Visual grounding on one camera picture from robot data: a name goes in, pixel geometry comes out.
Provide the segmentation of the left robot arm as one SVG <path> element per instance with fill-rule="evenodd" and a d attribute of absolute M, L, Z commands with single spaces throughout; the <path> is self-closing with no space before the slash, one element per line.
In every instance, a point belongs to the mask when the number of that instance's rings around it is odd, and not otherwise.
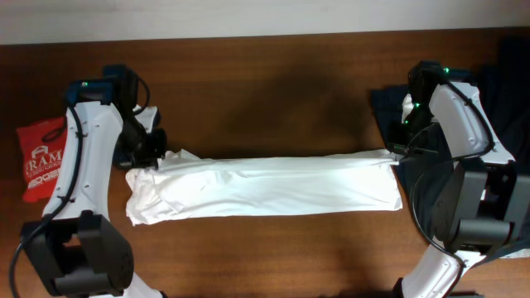
<path fill-rule="evenodd" d="M 41 219 L 22 225 L 9 265 L 13 296 L 22 253 L 54 297 L 165 295 L 136 274 L 132 247 L 108 216 L 112 168 L 156 168 L 166 152 L 158 109 L 137 102 L 145 86 L 126 65 L 106 65 L 101 78 L 68 86 L 62 164 Z"/>

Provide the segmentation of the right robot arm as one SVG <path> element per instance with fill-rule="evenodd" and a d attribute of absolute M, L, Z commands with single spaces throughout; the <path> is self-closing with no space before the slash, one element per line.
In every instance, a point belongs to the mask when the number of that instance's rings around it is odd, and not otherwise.
<path fill-rule="evenodd" d="M 421 61 L 407 76 L 388 150 L 409 169 L 408 205 L 427 249 L 396 297 L 452 297 L 466 272 L 529 246 L 529 171 L 505 148 L 469 72 Z"/>

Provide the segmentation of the white t-shirt with graphic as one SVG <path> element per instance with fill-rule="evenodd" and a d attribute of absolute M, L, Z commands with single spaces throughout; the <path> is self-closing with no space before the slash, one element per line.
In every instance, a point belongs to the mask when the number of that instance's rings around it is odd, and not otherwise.
<path fill-rule="evenodd" d="M 169 151 L 126 174 L 134 225 L 232 216 L 396 211 L 402 196 L 385 150 L 310 157 L 200 158 Z"/>

